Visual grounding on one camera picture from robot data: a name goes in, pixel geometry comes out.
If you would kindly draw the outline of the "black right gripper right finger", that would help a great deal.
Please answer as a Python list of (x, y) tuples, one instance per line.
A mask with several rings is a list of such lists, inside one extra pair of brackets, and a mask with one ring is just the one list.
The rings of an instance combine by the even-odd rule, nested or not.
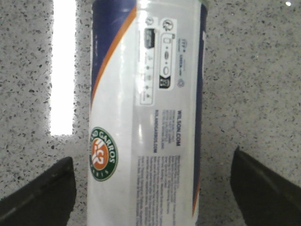
[(248, 226), (299, 226), (301, 188), (236, 148), (230, 186)]

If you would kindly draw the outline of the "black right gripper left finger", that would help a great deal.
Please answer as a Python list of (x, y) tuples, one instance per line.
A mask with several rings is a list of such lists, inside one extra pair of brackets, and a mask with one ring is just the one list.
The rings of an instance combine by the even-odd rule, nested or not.
[(76, 200), (73, 159), (64, 157), (0, 202), (2, 226), (65, 226)]

